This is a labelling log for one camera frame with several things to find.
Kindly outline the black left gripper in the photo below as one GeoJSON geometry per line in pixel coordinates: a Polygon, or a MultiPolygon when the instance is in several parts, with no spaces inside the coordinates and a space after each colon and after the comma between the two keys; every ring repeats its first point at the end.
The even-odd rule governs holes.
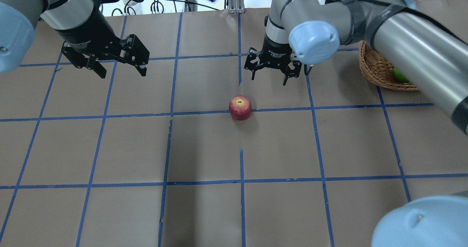
{"type": "Polygon", "coordinates": [[[64,39],[62,54],[74,66],[86,66],[101,79],[107,70],[100,60],[115,60],[135,66],[142,77],[147,75],[150,52],[142,41],[130,34],[119,39],[102,13],[93,9],[87,19],[77,27],[60,30],[64,39]]]}

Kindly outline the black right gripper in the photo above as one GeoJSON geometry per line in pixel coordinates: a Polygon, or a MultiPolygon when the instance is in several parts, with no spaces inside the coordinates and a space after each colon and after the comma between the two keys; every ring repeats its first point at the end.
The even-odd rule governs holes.
{"type": "Polygon", "coordinates": [[[277,43],[264,36],[262,49],[250,47],[244,64],[244,69],[251,71],[251,80],[255,79],[256,71],[263,68],[279,69],[284,74],[282,85],[288,79],[299,76],[302,63],[291,57],[292,49],[287,43],[277,43]]]}

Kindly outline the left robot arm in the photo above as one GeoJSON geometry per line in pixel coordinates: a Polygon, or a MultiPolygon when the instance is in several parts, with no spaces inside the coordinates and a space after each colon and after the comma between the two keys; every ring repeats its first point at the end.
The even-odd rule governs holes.
{"type": "Polygon", "coordinates": [[[135,34],[118,38],[93,0],[0,0],[0,7],[1,73],[20,66],[42,19],[63,38],[61,53],[75,68],[90,69],[104,79],[101,61],[112,60],[147,75],[146,46],[135,34]]]}

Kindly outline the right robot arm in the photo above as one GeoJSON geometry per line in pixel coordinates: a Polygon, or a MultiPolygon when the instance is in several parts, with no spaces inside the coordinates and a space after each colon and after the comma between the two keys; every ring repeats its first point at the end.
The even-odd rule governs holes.
{"type": "MultiPolygon", "coordinates": [[[[279,69],[284,83],[303,65],[331,58],[340,45],[365,41],[395,65],[453,124],[467,134],[467,43],[414,0],[272,0],[260,51],[244,68],[279,69]]],[[[386,214],[373,247],[466,247],[467,192],[413,200],[386,214]]]]}

